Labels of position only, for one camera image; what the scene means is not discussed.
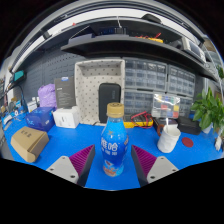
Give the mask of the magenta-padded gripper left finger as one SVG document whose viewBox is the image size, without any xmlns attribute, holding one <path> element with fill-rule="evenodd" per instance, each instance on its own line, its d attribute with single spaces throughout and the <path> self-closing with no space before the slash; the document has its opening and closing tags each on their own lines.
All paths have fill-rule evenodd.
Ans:
<svg viewBox="0 0 224 224">
<path fill-rule="evenodd" d="M 87 182 L 94 157 L 95 145 L 90 145 L 70 157 L 61 156 L 49 168 L 47 168 L 47 171 L 84 187 Z"/>
</svg>

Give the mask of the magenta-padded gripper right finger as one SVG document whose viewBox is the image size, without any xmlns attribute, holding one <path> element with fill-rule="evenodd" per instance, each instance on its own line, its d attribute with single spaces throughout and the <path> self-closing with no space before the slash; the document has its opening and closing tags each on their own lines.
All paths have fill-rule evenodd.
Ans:
<svg viewBox="0 0 224 224">
<path fill-rule="evenodd" d="M 178 170 L 166 157 L 156 157 L 135 145 L 131 146 L 131 156 L 141 187 L 153 183 Z"/>
</svg>

